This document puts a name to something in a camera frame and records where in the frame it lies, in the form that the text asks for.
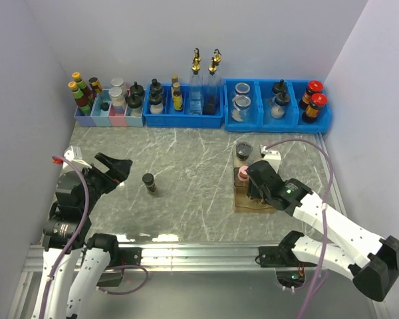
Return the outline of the pink lid spice jar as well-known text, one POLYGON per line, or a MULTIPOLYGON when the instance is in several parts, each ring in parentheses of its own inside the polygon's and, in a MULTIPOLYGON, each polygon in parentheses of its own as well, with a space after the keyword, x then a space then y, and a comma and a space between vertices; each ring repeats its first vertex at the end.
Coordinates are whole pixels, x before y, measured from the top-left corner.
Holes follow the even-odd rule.
POLYGON ((241 166, 237 172, 237 185, 241 187, 248 187, 249 185, 249 176, 247 174, 247 166, 241 166))

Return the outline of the small black cap bottle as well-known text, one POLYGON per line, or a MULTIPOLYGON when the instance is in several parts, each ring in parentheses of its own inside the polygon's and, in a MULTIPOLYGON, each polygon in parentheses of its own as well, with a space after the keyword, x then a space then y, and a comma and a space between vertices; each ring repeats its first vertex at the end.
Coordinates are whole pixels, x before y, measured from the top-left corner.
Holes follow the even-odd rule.
POLYGON ((156 192, 157 187, 155 184, 155 179, 151 173, 145 173, 142 176, 142 181, 143 181, 144 185, 146 186, 147 192, 149 194, 154 194, 156 192))

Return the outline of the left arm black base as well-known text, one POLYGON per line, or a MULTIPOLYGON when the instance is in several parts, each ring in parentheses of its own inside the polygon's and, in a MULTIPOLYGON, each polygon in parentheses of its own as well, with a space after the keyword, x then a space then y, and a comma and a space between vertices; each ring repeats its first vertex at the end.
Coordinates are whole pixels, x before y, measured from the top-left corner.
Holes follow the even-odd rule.
POLYGON ((118 287, 122 282, 124 270, 111 270, 112 267, 122 265, 140 265, 142 249, 140 247, 126 247, 119 249, 117 257, 111 259, 102 273, 97 286, 101 288, 118 287))

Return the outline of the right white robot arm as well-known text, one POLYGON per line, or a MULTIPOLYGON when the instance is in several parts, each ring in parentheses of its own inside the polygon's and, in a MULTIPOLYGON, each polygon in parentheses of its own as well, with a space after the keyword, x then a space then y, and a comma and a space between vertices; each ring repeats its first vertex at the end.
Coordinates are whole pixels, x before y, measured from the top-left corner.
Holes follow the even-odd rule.
POLYGON ((327 246, 298 231, 291 231, 270 255, 260 247, 262 267, 321 264, 349 280, 363 295, 382 302, 399 277, 399 240, 381 237, 323 204, 317 193, 297 179, 284 181, 264 160, 246 173, 266 204, 308 224, 329 240, 327 246))

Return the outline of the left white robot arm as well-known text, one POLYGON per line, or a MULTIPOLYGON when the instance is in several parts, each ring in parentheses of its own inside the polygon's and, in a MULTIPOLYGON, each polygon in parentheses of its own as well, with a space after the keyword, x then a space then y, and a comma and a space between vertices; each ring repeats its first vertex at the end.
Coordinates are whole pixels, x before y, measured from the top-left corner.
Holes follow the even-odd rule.
POLYGON ((43 267, 33 318, 81 318, 102 273, 120 261, 116 236, 86 235, 97 201, 127 180, 132 160, 102 153, 95 159, 106 172, 84 161, 79 169, 72 160, 53 156, 54 163, 69 166, 70 171, 58 179, 57 200, 43 227, 43 267))

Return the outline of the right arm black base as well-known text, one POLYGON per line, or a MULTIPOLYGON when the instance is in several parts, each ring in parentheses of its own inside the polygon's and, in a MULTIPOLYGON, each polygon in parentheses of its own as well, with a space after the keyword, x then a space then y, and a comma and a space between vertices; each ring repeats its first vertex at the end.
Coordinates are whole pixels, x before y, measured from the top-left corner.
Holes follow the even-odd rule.
POLYGON ((314 263, 300 261, 291 251, 278 246, 261 246, 255 262, 261 268, 274 268, 277 284, 283 289, 296 291, 306 287, 307 267, 316 267, 314 263))

